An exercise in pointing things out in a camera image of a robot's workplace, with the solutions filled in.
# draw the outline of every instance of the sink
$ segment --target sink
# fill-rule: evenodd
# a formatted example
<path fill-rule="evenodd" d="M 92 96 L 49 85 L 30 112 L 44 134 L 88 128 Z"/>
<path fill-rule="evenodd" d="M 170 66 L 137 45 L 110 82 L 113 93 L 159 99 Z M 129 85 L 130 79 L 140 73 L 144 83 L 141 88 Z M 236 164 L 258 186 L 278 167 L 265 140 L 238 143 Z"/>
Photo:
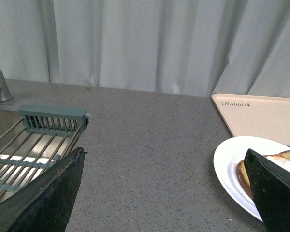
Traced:
<path fill-rule="evenodd" d="M 31 130 L 30 119 L 38 130 Z M 46 121 L 44 116 L 25 117 L 18 111 L 0 109 L 0 203 L 59 161 L 80 136 L 76 128 L 74 134 L 45 133 L 41 127 L 46 127 Z M 53 120 L 53 128 L 61 129 L 61 123 Z"/>

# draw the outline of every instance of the bread crust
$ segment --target bread crust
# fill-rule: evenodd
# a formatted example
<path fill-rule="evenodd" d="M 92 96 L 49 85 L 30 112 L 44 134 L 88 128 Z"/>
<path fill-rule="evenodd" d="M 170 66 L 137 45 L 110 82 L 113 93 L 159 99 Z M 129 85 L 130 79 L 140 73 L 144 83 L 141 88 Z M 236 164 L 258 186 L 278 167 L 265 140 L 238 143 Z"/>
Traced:
<path fill-rule="evenodd" d="M 277 155 L 266 155 L 267 156 L 280 156 L 288 159 L 290 161 L 290 150 L 281 152 Z M 240 182 L 242 188 L 247 193 L 247 195 L 253 199 L 251 188 L 250 188 L 250 181 L 246 172 L 246 168 L 244 166 L 244 160 L 241 160 L 236 166 L 236 175 L 237 179 Z"/>

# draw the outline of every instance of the bread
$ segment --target bread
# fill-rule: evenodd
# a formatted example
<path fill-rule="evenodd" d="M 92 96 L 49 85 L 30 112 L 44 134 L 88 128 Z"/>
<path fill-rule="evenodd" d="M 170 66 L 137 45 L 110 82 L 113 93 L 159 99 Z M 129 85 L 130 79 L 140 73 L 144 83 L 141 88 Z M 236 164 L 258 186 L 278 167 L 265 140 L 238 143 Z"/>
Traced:
<path fill-rule="evenodd" d="M 281 152 L 277 155 L 267 155 L 265 157 L 290 172 L 290 150 Z M 250 181 L 244 166 L 244 160 L 238 163 L 236 167 L 236 175 L 242 188 L 245 190 L 247 195 L 253 199 L 252 192 L 250 189 Z"/>

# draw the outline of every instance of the stainless steel sink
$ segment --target stainless steel sink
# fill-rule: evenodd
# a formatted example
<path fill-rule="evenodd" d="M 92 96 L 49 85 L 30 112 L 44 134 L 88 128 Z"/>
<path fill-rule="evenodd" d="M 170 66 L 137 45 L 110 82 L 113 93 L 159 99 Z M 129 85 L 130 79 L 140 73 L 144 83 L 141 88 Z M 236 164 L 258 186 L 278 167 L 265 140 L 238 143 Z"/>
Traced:
<path fill-rule="evenodd" d="M 0 109 L 0 202 L 67 154 L 79 136 L 33 133 L 23 120 L 18 111 Z"/>

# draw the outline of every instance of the plate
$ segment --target plate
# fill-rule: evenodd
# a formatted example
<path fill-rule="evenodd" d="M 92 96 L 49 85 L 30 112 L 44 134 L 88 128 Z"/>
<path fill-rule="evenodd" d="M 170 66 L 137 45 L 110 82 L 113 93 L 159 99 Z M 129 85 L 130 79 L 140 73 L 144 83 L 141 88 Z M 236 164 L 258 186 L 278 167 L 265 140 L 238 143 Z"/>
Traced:
<path fill-rule="evenodd" d="M 224 189 L 243 209 L 262 221 L 253 200 L 243 190 L 236 175 L 236 166 L 245 158 L 249 148 L 261 155 L 275 155 L 290 150 L 290 147 L 264 138 L 239 136 L 222 142 L 215 151 L 214 168 Z"/>

